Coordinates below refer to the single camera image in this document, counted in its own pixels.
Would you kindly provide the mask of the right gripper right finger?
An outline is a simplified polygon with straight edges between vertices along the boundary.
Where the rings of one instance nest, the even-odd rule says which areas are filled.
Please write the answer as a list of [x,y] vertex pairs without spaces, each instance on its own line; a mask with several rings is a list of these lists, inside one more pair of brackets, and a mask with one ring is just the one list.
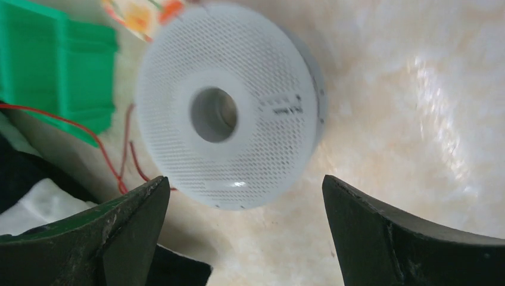
[[503,285],[504,240],[449,228],[326,175],[326,215],[345,285]]

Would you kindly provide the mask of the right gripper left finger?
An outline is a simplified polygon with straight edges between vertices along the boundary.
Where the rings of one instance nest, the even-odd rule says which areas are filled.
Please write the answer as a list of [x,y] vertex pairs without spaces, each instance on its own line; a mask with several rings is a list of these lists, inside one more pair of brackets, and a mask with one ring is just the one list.
[[170,198],[159,176],[127,194],[1,237],[2,285],[144,285]]

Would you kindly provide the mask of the grey filament spool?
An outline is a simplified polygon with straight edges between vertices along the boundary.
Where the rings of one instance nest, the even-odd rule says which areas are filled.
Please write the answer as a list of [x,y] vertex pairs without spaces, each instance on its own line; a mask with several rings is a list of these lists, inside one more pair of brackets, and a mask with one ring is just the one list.
[[319,65],[296,34],[221,2],[187,8],[158,29],[135,104],[149,154],[181,193],[245,210],[301,176],[328,100]]

